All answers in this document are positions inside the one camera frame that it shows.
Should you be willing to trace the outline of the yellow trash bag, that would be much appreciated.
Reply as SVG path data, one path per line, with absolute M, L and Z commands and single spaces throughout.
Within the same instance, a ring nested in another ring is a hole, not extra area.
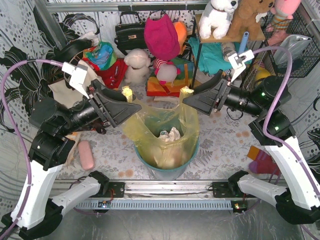
M 180 137 L 185 135 L 199 136 L 199 118 L 197 111 L 184 104 L 183 99 L 190 97 L 193 90 L 182 87 L 179 93 L 179 103 L 171 109 L 156 108 L 135 99 L 133 103 L 141 105 L 142 109 L 131 116 L 123 125 L 124 134 L 134 145 L 144 141 L 150 142 L 160 136 L 161 131 L 169 132 L 175 127 Z

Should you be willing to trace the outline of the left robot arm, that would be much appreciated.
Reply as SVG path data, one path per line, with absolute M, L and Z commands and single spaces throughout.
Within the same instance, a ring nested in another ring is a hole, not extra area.
M 69 134 L 85 128 L 104 134 L 107 127 L 117 127 L 141 110 L 140 105 L 98 80 L 91 82 L 88 94 L 70 108 L 53 98 L 35 103 L 29 121 L 38 132 L 26 156 L 30 167 L 15 209 L 1 219 L 3 236 L 14 228 L 20 229 L 19 236 L 24 240 L 48 236 L 80 202 L 113 193 L 109 178 L 95 170 L 78 185 L 50 197 L 55 179 L 76 144 Z

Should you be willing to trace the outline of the teal plastic trash bin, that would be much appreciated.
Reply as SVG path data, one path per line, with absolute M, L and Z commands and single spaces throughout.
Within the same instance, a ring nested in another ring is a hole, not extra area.
M 180 177 L 195 158 L 199 136 L 179 138 L 160 136 L 150 142 L 136 143 L 135 152 L 147 170 L 158 180 L 172 181 Z

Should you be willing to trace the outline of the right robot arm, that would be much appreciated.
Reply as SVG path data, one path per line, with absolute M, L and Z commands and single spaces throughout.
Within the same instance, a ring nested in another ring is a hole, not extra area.
M 299 146 L 289 119 L 279 107 L 291 99 L 284 79 L 268 76 L 253 90 L 247 91 L 216 74 L 194 89 L 183 103 L 210 115 L 222 106 L 254 117 L 249 124 L 252 135 L 265 147 L 286 186 L 277 186 L 240 170 L 230 176 L 227 192 L 233 197 L 253 196 L 274 206 L 292 225 L 312 224 L 320 218 L 320 185 L 312 174 Z

